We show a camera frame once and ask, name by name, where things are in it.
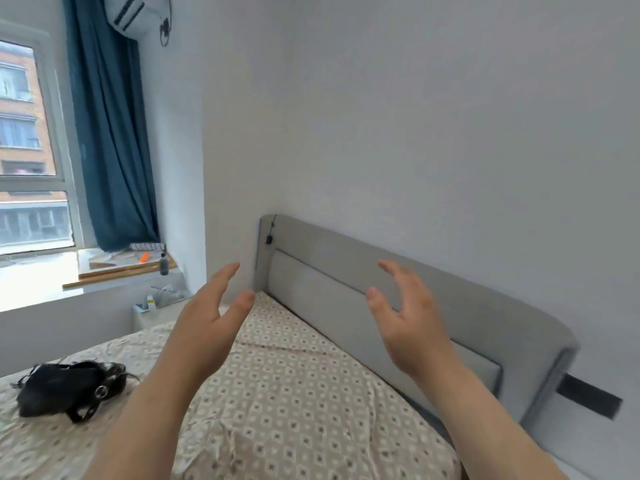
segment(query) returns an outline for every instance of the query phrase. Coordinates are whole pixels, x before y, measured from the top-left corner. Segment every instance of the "bed sheet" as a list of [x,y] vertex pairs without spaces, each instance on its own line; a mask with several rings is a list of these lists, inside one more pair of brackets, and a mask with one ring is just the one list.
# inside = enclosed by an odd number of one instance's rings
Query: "bed sheet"
[[[144,377],[173,324],[64,359],[122,362]],[[0,379],[0,477],[80,478],[135,389],[87,424],[17,414],[21,374]],[[375,374],[264,293],[182,423],[172,478],[458,479],[452,447]]]

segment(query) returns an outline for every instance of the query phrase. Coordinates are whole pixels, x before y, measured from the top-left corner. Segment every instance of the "teal curtain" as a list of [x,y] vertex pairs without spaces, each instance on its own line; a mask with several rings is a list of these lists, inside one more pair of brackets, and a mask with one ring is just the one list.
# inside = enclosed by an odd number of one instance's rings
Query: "teal curtain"
[[63,0],[76,130],[93,231],[105,251],[159,242],[138,43],[103,0]]

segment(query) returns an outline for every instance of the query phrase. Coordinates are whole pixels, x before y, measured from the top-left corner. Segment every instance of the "bed frame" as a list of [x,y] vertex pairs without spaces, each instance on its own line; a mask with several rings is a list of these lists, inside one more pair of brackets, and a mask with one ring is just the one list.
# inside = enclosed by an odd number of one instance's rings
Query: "bed frame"
[[[267,244],[271,232],[273,241]],[[400,297],[378,259],[411,267],[438,300],[458,354],[530,430],[579,345],[552,316],[497,291],[282,214],[260,220],[254,290],[265,291],[405,396],[432,405],[389,359],[364,298]]]

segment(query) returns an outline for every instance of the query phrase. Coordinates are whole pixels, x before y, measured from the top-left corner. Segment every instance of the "bed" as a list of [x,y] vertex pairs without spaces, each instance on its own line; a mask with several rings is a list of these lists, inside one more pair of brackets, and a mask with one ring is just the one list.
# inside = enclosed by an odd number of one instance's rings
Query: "bed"
[[[223,368],[189,407],[174,478],[460,478],[431,405],[390,362],[368,315],[363,293],[370,285],[399,306],[377,258],[416,269],[438,298],[460,357],[523,427],[533,425],[577,351],[566,327],[388,251],[292,217],[265,216],[255,306]],[[64,361],[122,362],[144,376],[171,329],[160,325]],[[0,379],[1,478],[79,478],[135,383],[75,426],[62,415],[20,418],[9,388],[20,375]]]

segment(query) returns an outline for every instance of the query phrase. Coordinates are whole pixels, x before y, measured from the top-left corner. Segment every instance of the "air conditioner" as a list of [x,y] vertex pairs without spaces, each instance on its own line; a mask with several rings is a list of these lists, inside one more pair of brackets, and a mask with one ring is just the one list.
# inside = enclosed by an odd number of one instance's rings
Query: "air conditioner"
[[159,27],[161,42],[168,42],[171,0],[104,0],[104,7],[111,26],[125,37],[140,40]]

